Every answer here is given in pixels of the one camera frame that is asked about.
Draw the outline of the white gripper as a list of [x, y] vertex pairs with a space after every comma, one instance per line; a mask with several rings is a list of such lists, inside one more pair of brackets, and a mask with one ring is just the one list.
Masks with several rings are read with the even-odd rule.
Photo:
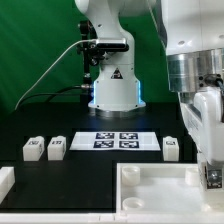
[[224, 102], [217, 87], [197, 92], [192, 104], [180, 103], [184, 125], [210, 165], [224, 164]]

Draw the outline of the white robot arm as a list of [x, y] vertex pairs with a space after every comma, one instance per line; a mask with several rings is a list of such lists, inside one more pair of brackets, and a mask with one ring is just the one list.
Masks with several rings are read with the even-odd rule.
[[143, 108], [134, 73], [135, 41], [121, 17], [149, 13], [166, 53], [169, 90], [178, 94], [185, 127], [201, 161], [224, 165], [224, 0], [74, 0], [93, 25], [100, 66], [93, 111]]

